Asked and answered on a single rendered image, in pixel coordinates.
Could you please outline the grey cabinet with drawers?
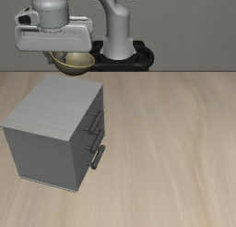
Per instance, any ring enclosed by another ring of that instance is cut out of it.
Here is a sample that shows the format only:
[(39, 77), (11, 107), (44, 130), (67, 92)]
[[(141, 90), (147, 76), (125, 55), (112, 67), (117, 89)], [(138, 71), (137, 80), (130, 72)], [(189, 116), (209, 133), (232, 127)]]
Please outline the grey cabinet with drawers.
[(105, 151), (103, 85), (47, 75), (1, 127), (21, 178), (76, 192)]

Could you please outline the cream porcelain bowl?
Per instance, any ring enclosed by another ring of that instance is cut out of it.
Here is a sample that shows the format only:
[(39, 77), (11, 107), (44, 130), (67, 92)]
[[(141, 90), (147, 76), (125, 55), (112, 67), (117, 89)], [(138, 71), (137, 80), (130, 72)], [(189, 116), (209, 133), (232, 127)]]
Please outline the cream porcelain bowl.
[(82, 75), (95, 64), (90, 53), (52, 52), (51, 58), (56, 68), (68, 76)]

